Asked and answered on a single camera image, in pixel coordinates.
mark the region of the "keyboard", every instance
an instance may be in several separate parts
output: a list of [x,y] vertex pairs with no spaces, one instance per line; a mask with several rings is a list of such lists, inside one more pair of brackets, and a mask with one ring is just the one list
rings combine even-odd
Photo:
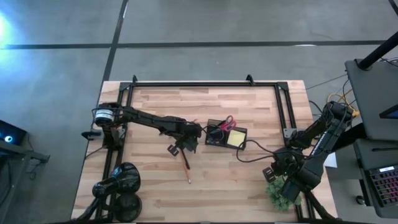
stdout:
[[398,165],[368,170],[382,207],[398,204]]

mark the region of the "pencil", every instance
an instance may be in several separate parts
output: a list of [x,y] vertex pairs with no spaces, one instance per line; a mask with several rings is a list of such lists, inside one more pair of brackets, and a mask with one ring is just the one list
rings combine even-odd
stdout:
[[191,184],[191,179],[189,178],[188,169],[187,169],[187,167],[185,166],[184,157],[182,156],[182,153],[180,153],[180,156],[181,156],[182,167],[184,168],[185,175],[187,176],[187,179],[188,179],[188,183]]

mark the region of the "sticky note pad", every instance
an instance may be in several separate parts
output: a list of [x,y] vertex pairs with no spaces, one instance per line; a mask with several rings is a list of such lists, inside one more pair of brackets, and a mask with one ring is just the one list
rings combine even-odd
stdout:
[[229,144],[231,146],[239,147],[239,145],[244,141],[245,137],[246,137],[246,133],[242,133],[240,131],[231,130],[229,132],[229,137],[228,137],[227,144]]

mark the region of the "black speaker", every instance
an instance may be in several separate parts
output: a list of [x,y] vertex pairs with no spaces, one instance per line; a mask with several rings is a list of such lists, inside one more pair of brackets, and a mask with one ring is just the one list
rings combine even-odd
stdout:
[[0,120],[0,141],[20,146],[25,135],[25,130]]

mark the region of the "concrete floor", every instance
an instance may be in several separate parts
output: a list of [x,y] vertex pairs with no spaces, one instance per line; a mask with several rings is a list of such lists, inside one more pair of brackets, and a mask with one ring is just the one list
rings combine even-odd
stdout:
[[[121,5],[122,0],[3,0],[0,45],[110,44]],[[398,30],[397,22],[388,0],[130,0],[119,43],[384,40]],[[139,80],[242,80],[251,74],[312,86],[344,74],[346,60],[376,47],[118,49],[109,79],[135,74]],[[35,150],[51,155],[34,181],[23,180],[6,223],[69,219],[87,145],[80,133],[90,127],[108,54],[109,49],[0,50],[0,104],[7,105],[0,119],[28,131]],[[313,88],[308,97],[323,106],[345,81]],[[330,182],[340,218],[396,222],[356,205],[359,184],[339,179],[339,172],[330,172]]]

